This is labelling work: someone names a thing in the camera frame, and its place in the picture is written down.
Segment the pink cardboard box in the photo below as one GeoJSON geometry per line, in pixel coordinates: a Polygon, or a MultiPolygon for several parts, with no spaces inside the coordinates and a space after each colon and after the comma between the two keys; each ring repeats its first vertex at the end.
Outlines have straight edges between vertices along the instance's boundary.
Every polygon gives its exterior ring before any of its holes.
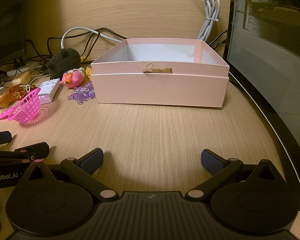
{"type": "Polygon", "coordinates": [[[204,41],[129,38],[92,64],[99,103],[223,105],[229,65],[204,41]]]}

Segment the purple crystal bead ornament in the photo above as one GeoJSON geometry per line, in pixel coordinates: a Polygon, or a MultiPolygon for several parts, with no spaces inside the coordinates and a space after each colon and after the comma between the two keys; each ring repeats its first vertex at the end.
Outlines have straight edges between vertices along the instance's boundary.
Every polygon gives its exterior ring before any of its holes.
{"type": "Polygon", "coordinates": [[[82,87],[74,87],[73,93],[67,96],[68,100],[74,100],[79,105],[94,98],[96,98],[96,95],[92,82],[89,82],[82,87]]]}

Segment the white multi-port charger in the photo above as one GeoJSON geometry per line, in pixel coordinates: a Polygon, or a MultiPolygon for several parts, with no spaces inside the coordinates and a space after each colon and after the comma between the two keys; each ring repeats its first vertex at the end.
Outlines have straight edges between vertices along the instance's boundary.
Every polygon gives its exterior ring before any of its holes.
{"type": "Polygon", "coordinates": [[[39,86],[38,96],[41,105],[53,102],[53,97],[60,87],[60,81],[60,79],[47,80],[39,86]]]}

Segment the white power strip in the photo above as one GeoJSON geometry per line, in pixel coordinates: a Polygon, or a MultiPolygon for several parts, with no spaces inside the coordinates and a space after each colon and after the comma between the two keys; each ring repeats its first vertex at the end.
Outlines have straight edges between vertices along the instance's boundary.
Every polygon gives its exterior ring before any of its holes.
{"type": "Polygon", "coordinates": [[[9,72],[7,72],[7,77],[12,78],[19,73],[25,72],[30,69],[37,69],[40,67],[41,67],[41,64],[39,62],[30,62],[23,67],[19,67],[15,70],[10,70],[9,72]]]}

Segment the black monitor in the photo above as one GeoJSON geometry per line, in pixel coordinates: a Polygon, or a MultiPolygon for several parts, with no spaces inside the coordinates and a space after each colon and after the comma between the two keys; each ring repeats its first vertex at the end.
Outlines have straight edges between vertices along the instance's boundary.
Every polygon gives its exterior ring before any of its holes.
{"type": "Polygon", "coordinates": [[[0,0],[0,64],[25,54],[24,0],[0,0]]]}

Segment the computer tower case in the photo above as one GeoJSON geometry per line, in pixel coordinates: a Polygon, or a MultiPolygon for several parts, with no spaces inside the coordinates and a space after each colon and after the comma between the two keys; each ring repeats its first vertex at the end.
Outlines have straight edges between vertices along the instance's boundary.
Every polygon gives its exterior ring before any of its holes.
{"type": "Polygon", "coordinates": [[[300,0],[232,0],[226,58],[300,146],[300,0]]]}

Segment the black plush toy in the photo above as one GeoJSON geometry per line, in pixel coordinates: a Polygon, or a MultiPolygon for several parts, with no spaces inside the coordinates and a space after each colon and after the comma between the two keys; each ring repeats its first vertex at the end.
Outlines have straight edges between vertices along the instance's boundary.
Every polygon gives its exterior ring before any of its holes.
{"type": "Polygon", "coordinates": [[[55,54],[46,66],[51,79],[62,79],[65,72],[81,66],[81,57],[77,50],[64,48],[55,54]]]}

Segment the orange amber snack packet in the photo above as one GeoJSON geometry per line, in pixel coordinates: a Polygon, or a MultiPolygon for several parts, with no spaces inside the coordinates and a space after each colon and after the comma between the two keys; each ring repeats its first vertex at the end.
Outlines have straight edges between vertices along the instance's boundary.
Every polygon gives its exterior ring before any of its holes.
{"type": "Polygon", "coordinates": [[[20,101],[36,88],[35,85],[18,84],[8,90],[8,99],[10,102],[20,101]]]}

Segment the pink plastic toy basket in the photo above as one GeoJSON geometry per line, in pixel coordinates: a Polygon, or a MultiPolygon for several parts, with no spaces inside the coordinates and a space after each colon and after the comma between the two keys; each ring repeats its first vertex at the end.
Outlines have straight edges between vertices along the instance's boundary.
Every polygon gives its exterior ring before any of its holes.
{"type": "Polygon", "coordinates": [[[21,124],[32,121],[40,110],[39,92],[40,88],[36,88],[29,92],[29,94],[15,106],[10,107],[8,110],[4,111],[4,113],[1,113],[0,120],[15,120],[21,124]]]}

